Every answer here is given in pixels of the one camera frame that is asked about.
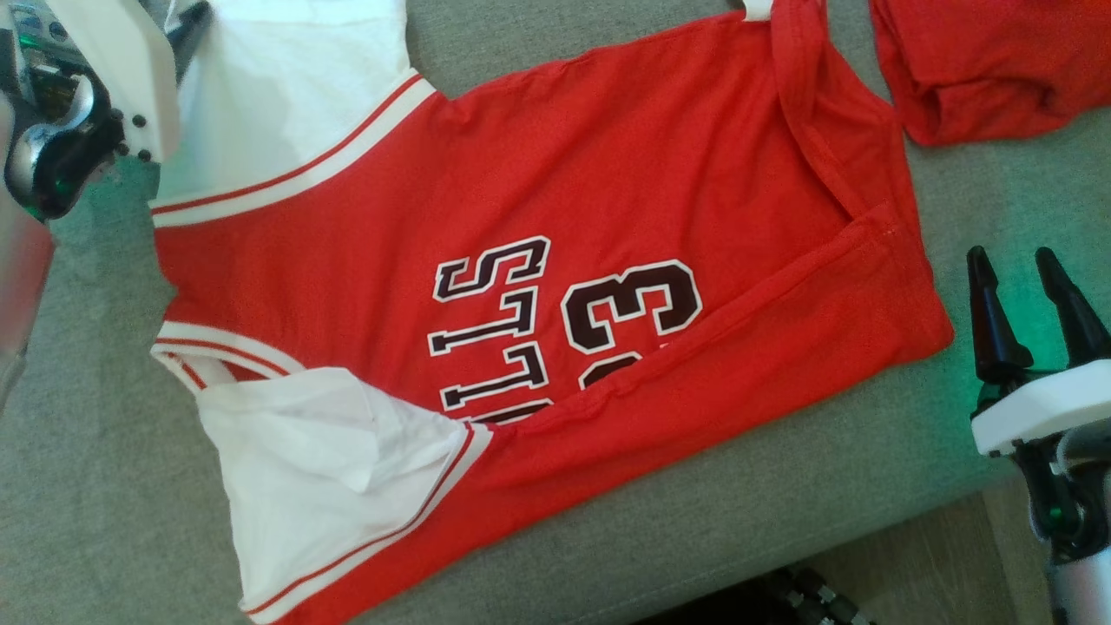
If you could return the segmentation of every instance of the white robot part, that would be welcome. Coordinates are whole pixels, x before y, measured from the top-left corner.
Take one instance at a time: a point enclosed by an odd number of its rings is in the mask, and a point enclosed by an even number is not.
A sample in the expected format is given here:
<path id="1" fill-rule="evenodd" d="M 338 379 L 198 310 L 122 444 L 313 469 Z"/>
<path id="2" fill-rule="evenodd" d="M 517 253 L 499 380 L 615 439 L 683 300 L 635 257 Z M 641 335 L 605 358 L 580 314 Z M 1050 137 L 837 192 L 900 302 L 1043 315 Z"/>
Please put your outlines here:
<path id="1" fill-rule="evenodd" d="M 132 153 L 164 162 L 181 141 L 173 50 L 136 0 L 47 0 L 123 112 Z"/>
<path id="2" fill-rule="evenodd" d="M 1111 361 L 1093 361 L 1019 387 L 972 420 L 977 450 L 1009 455 L 1033 441 L 1111 415 Z"/>

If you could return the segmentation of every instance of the red stripe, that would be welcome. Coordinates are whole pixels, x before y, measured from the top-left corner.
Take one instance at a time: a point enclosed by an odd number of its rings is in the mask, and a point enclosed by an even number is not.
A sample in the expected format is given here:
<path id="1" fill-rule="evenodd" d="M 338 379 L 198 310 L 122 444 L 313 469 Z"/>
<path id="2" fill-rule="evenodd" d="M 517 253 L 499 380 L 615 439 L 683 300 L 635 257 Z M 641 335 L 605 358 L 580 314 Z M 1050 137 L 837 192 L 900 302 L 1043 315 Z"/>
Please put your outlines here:
<path id="1" fill-rule="evenodd" d="M 288 376 L 289 375 L 289 372 L 287 372 L 286 370 L 279 367 L 278 365 L 274 365 L 273 363 L 271 363 L 271 362 L 269 362 L 269 361 L 267 361 L 264 359 L 260 359 L 260 357 L 258 357 L 258 356 L 256 356 L 253 354 L 249 354 L 249 353 L 243 352 L 241 350 L 236 350 L 234 347 L 228 347 L 227 345 L 219 345 L 219 344 L 209 343 L 209 342 L 206 342 L 206 341 L 193 341 L 193 340 L 188 340 L 188 339 L 159 339 L 154 343 L 157 345 L 183 345 L 183 346 L 187 346 L 187 347 L 203 347 L 206 350 L 216 350 L 218 352 L 226 352 L 228 354 L 233 354 L 236 356 L 239 356 L 240 359 L 246 359 L 246 360 L 248 360 L 248 361 L 250 361 L 252 363 L 257 363 L 259 365 L 262 365 L 263 367 L 267 367 L 268 370 L 273 370 L 279 375 L 282 375 L 282 376 Z"/>
<path id="2" fill-rule="evenodd" d="M 393 532 L 387 534 L 386 536 L 382 536 L 380 538 L 376 538 L 376 540 L 371 541 L 370 543 L 367 543 L 366 545 L 362 545 L 362 546 L 359 546 L 359 547 L 356 547 L 356 548 L 351 550 L 350 552 L 348 552 L 348 553 L 343 554 L 342 556 L 340 556 L 340 558 L 337 560 L 336 562 L 333 562 L 332 564 L 329 564 L 328 566 L 326 566 L 326 567 L 319 569 L 319 571 L 310 573 L 310 574 L 306 575 L 304 577 L 298 578 L 297 581 L 294 581 L 289 586 L 286 586 L 286 588 L 282 589 L 282 592 L 280 592 L 277 595 L 274 595 L 267 603 L 260 605 L 259 607 L 256 607 L 254 609 L 247 611 L 247 614 L 248 615 L 253 615 L 253 614 L 258 614 L 258 613 L 267 609 L 268 607 L 272 606 L 276 602 L 278 602 L 280 598 L 282 598 L 286 595 L 288 595 L 291 592 L 293 592 L 293 589 L 297 588 L 298 586 L 300 586 L 301 584 L 304 584 L 306 582 L 312 579 L 313 577 L 319 577 L 320 575 L 323 575 L 324 573 L 328 573 L 329 571 L 336 568 L 337 566 L 339 566 L 340 564 L 342 564 L 343 561 L 346 561 L 349 557 L 358 554 L 359 552 L 366 550 L 367 547 L 369 547 L 371 545 L 374 545 L 377 543 L 381 543 L 382 541 L 389 541 L 390 538 L 392 538 L 392 537 L 397 536 L 398 534 L 401 534 L 402 532 L 406 532 L 407 530 L 409 530 L 410 527 L 412 527 L 413 524 L 416 524 L 420 520 L 420 517 L 424 514 L 424 511 L 428 510 L 428 506 L 429 506 L 429 504 L 432 503 L 432 500 L 436 498 L 437 493 L 440 491 L 440 487 L 443 486 L 443 483 L 447 482 L 448 476 L 451 475 L 451 472 L 456 471 L 456 467 L 459 465 L 459 462 L 463 458 L 464 455 L 467 455 L 467 448 L 470 447 L 471 441 L 473 438 L 474 438 L 474 431 L 470 426 L 468 426 L 467 427 L 467 441 L 463 442 L 463 447 L 459 451 L 459 454 L 456 455 L 456 460 L 453 460 L 451 462 L 451 465 L 448 466 L 448 471 L 443 472 L 443 476 L 440 477 L 440 481 L 436 484 L 434 487 L 432 487 L 432 494 L 431 494 L 431 496 L 429 496 L 429 498 L 424 501 L 424 505 L 421 506 L 420 511 L 416 515 L 413 515 L 413 518 L 409 523 L 404 524 L 403 526 L 399 527 L 398 530 L 394 530 Z"/>
<path id="3" fill-rule="evenodd" d="M 350 144 L 351 141 L 354 141 L 356 138 L 359 134 L 361 134 L 363 130 L 366 130 L 371 123 L 373 123 L 376 119 L 378 119 L 379 117 L 381 117 L 382 112 L 384 112 L 386 109 L 389 108 L 389 105 L 392 104 L 394 100 L 397 100 L 398 98 L 400 98 L 401 94 L 404 93 L 407 89 L 409 89 L 410 87 L 412 87 L 412 84 L 414 82 L 417 82 L 418 80 L 420 80 L 420 79 L 421 79 L 421 75 L 420 74 L 416 74 L 412 78 L 410 78 L 409 80 L 407 80 L 401 87 L 399 87 L 396 91 L 393 91 L 393 93 L 391 93 L 390 97 L 387 98 L 384 102 L 382 102 L 381 104 L 379 104 L 379 107 L 377 109 L 374 109 L 374 112 L 370 113 L 370 117 L 368 117 L 361 124 L 359 124 L 359 128 L 356 128 L 354 131 L 351 132 L 350 134 L 348 134 L 348 137 L 346 139 L 343 139 L 339 144 L 337 144 L 332 149 L 328 150 L 327 152 L 320 154 L 316 160 L 313 160 L 312 162 L 310 162 L 308 164 L 304 164 L 304 165 L 302 165 L 302 167 L 300 167 L 298 169 L 294 169 L 293 171 L 290 171 L 289 173 L 286 173 L 283 175 L 279 175 L 278 178 L 274 178 L 272 180 L 268 180 L 266 182 L 260 182 L 258 184 L 254 184 L 253 187 L 247 187 L 246 189 L 239 189 L 238 191 L 231 191 L 231 192 L 228 192 L 228 193 L 223 193 L 221 195 L 212 195 L 210 198 L 202 198 L 202 199 L 199 199 L 199 200 L 192 200 L 192 201 L 187 201 L 187 202 L 182 202 L 182 203 L 174 203 L 174 204 L 162 205 L 162 206 L 152 209 L 150 211 L 150 213 L 151 214 L 162 214 L 162 213 L 166 213 L 166 212 L 172 212 L 174 210 L 184 210 L 187 208 L 196 208 L 198 205 L 204 205 L 204 204 L 209 204 L 209 203 L 216 203 L 218 201 L 224 201 L 224 200 L 230 200 L 230 199 L 234 199 L 234 198 L 241 198 L 243 195 L 253 193 L 256 191 L 261 191 L 262 189 L 267 189 L 267 188 L 273 187 L 276 184 L 280 184 L 280 183 L 282 183 L 282 182 L 284 182 L 284 181 L 287 181 L 287 180 L 289 180 L 291 178 L 296 178 L 296 177 L 304 173 L 306 171 L 312 169 L 313 167 L 317 167 L 321 162 L 328 160 L 333 154 L 336 154 L 336 152 L 342 150 L 348 144 Z"/>
<path id="4" fill-rule="evenodd" d="M 208 389 L 208 385 L 204 384 L 204 381 L 201 380 L 201 376 L 198 375 L 198 373 L 196 371 L 193 371 L 192 367 L 190 367 L 189 365 L 187 365 L 186 362 L 182 361 L 180 356 L 178 356 L 177 354 L 167 354 L 167 356 L 169 356 L 171 361 L 173 361 L 174 363 L 177 363 L 178 366 L 181 367 L 181 371 L 183 371 L 186 373 L 186 375 L 189 376 L 189 380 L 193 381 L 193 384 L 196 384 L 197 386 L 199 386 L 201 391 L 204 391 L 206 389 Z"/>

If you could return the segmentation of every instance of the red fabric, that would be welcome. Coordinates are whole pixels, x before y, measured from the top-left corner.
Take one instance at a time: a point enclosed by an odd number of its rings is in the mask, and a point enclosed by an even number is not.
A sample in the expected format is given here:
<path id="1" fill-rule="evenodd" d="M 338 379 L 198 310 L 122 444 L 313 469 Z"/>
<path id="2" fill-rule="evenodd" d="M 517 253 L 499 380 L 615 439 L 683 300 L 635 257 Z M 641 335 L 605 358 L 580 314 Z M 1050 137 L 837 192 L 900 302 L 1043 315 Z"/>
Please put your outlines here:
<path id="1" fill-rule="evenodd" d="M 1111 104 L 1107 0 L 872 0 L 872 21 L 919 143 L 1033 137 Z"/>
<path id="2" fill-rule="evenodd" d="M 542 65 L 458 100 L 426 100 L 354 165 L 279 203 L 157 230 L 174 322 L 239 333 L 308 367 L 342 366 L 451 417 L 550 401 L 493 440 L 412 534 L 301 603 L 282 624 L 331 624 L 468 552 L 647 472 L 947 346 L 952 330 L 919 235 L 890 108 L 825 38 L 813 0 L 771 26 L 732 13 Z M 541 275 L 437 301 L 443 263 L 547 236 Z M 587 354 L 564 323 L 577 284 L 685 266 L 701 309 L 660 334 L 680 289 Z M 430 335 L 536 323 L 430 354 Z M 520 369 L 547 383 L 447 410 L 442 391 Z M 580 389 L 595 363 L 640 361 Z"/>

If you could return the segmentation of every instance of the white neckline trim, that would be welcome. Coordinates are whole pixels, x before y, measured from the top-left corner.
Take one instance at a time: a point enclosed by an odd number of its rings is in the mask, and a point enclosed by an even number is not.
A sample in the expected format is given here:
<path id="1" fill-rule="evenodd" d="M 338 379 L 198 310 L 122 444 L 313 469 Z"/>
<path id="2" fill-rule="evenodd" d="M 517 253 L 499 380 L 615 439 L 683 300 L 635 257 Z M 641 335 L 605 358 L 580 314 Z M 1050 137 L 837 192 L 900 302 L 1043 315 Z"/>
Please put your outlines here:
<path id="1" fill-rule="evenodd" d="M 396 82 L 384 100 L 384 108 L 374 111 L 354 132 L 337 147 L 326 151 L 303 171 L 291 172 L 268 182 L 223 194 L 177 196 L 151 202 L 156 228 L 189 225 L 230 216 L 270 205 L 304 192 L 354 164 L 379 141 L 397 128 L 436 89 L 410 68 Z"/>

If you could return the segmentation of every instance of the folded jersey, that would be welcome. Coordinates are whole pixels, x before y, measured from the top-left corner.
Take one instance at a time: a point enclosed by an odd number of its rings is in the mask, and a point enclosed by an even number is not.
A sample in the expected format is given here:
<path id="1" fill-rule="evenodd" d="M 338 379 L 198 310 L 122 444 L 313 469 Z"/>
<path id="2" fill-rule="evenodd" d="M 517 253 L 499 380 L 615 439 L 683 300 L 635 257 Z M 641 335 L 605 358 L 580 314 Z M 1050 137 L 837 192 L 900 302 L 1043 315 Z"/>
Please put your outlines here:
<path id="1" fill-rule="evenodd" d="M 818 0 L 456 100 L 396 2 L 351 3 L 214 2 L 152 206 L 153 353 L 256 623 L 349 619 L 951 341 L 899 127 Z"/>
<path id="2" fill-rule="evenodd" d="M 1111 104 L 1105 0 L 872 0 L 872 21 L 919 143 L 1033 137 Z"/>

